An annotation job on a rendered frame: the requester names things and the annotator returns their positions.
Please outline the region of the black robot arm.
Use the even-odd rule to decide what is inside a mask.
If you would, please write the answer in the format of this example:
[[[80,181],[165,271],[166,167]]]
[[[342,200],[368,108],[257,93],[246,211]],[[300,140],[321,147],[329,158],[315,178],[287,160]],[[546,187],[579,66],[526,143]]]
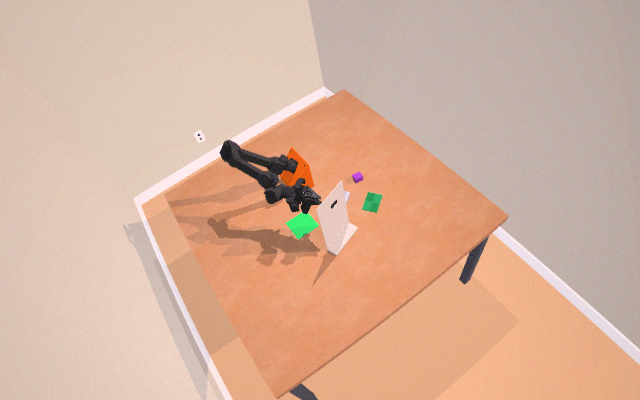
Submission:
[[[263,194],[269,204],[274,204],[281,200],[286,199],[286,203],[289,204],[291,212],[299,212],[299,203],[297,201],[298,194],[289,194],[288,198],[285,197],[286,190],[289,186],[279,184],[278,175],[282,174],[283,170],[295,173],[298,162],[284,154],[280,157],[272,156],[266,157],[258,153],[252,153],[241,149],[237,143],[232,140],[224,141],[220,150],[220,155],[224,162],[227,162],[230,167],[236,167],[249,176],[255,178],[259,185],[264,188]],[[268,171],[262,171],[255,165],[249,162],[266,167]]]

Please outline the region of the green square mat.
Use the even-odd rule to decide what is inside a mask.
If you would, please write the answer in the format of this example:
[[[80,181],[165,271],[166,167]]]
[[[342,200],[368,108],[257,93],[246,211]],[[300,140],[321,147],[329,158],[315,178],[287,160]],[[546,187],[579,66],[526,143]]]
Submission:
[[[362,210],[378,212],[383,195],[368,192]]]

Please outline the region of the small purple cube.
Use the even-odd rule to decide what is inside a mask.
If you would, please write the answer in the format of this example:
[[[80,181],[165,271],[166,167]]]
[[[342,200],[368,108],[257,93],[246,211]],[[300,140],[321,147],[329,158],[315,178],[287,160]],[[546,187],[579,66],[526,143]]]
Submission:
[[[355,174],[353,174],[353,175],[352,175],[352,177],[353,177],[353,179],[354,179],[354,181],[355,181],[356,183],[358,183],[358,182],[360,182],[360,181],[364,180],[364,177],[363,177],[363,175],[361,174],[361,172],[360,172],[360,171],[359,171],[359,172],[357,172],[357,173],[355,173]]]

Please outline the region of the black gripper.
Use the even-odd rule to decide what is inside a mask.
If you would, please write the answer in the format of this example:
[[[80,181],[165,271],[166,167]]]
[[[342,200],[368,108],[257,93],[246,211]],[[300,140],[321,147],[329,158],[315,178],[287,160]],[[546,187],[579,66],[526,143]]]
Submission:
[[[303,214],[308,214],[308,211],[312,205],[321,205],[322,201],[320,201],[321,197],[314,192],[308,185],[304,186],[305,178],[297,179],[295,185],[289,186],[286,190],[285,197],[288,198],[289,194],[298,194],[297,201],[301,205],[301,210]],[[319,199],[319,200],[318,200]]]

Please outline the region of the green square marking on table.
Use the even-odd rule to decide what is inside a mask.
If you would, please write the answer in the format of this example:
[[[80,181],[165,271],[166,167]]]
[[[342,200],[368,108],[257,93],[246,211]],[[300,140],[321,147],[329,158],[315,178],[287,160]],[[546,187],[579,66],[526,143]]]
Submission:
[[[300,213],[293,219],[286,222],[286,225],[298,240],[319,226],[309,213]]]

